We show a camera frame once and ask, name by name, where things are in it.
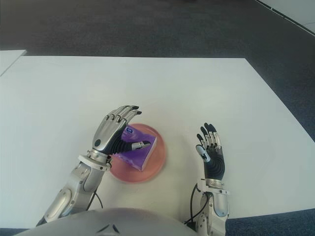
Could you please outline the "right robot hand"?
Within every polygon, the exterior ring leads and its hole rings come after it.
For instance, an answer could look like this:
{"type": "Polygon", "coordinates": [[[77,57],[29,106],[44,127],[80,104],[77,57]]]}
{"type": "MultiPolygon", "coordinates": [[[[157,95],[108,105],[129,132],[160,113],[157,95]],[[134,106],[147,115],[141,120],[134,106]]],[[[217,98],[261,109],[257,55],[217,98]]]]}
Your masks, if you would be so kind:
{"type": "Polygon", "coordinates": [[[222,180],[225,163],[219,134],[215,127],[208,123],[204,123],[200,130],[202,135],[197,134],[200,144],[196,145],[196,151],[203,160],[205,178],[222,180]]]}

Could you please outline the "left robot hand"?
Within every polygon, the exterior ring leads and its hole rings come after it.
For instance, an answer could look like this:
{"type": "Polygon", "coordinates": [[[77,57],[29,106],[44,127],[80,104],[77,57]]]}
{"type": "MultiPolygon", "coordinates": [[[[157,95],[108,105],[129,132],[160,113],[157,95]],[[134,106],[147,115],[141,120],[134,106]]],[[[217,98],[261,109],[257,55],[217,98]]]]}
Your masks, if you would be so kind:
{"type": "Polygon", "coordinates": [[[143,149],[151,145],[150,141],[126,142],[122,134],[128,123],[142,112],[135,105],[124,105],[104,117],[93,138],[93,149],[105,155],[118,154],[143,149]]]}

